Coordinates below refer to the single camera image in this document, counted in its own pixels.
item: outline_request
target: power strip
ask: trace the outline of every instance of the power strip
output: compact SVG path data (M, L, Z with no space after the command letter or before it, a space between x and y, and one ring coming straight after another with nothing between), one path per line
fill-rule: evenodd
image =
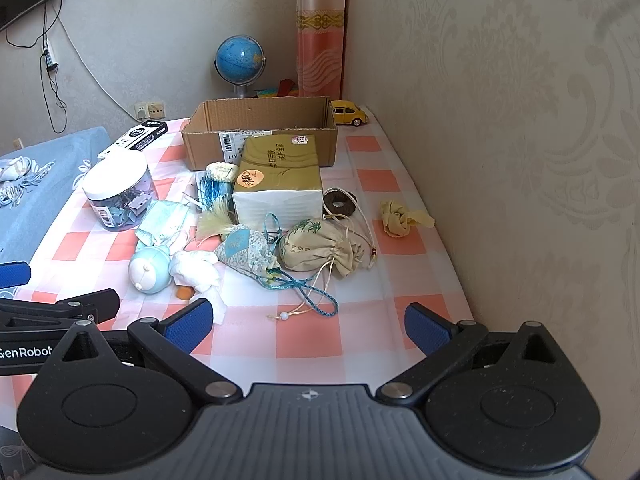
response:
M53 53L53 47L49 38L46 39L44 49L42 51L44 59L47 62L47 72L53 72L58 68L58 62L56 61L56 55Z

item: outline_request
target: yellow crumpled cloth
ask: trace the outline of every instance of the yellow crumpled cloth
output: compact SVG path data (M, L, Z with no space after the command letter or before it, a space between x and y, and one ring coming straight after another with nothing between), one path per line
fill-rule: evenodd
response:
M385 233L393 238L407 236L412 225L435 225L435 220L426 211L407 211L405 206L395 200L380 202L380 214Z

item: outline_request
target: curtain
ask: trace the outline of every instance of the curtain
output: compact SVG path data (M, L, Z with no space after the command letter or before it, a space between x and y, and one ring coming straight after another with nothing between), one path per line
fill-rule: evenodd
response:
M344 0L298 0L297 22L300 95L339 99Z

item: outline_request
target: pink and white tablecloth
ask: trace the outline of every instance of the pink and white tablecloth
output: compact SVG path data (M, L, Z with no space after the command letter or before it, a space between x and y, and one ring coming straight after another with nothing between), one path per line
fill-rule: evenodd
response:
M340 127L336 163L321 170L325 187L339 186L356 194L373 224L378 248L378 261L371 270L331 280L328 290L340 303L339 314L325 318L310 312L286 321L268 319L269 314L297 306L297 293L266 290L218 264L220 294L228 313L193 355L245 392L254 382L368 383L375 391L423 357L403 331L409 303L419 301L453 321L471 318L436 229L414 227L405 238L390 238L382 230L381 200L398 200L411 210L424 204L382 128L367 113L369 124ZM160 198L177 202L193 186L193 173L183 162L179 133L183 122L169 122L169 133L145 150ZM100 326L103 330L124 329L139 317L165 318L186 302L175 297L174 286L148 296L131 285L127 266L136 241L133 230L105 231L80 186L35 253L31 281L15 297L53 303L114 288L121 298L120 311L115 320ZM212 250L219 243L215 238L200 248ZM31 380L31 376L0 378L0 425L15 428L15 409Z

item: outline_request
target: white jar lid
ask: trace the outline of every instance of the white jar lid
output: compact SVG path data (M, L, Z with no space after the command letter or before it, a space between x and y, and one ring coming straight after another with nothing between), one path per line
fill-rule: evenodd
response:
M144 153L114 150L87 172L82 190L89 200L111 198L135 186L147 168Z

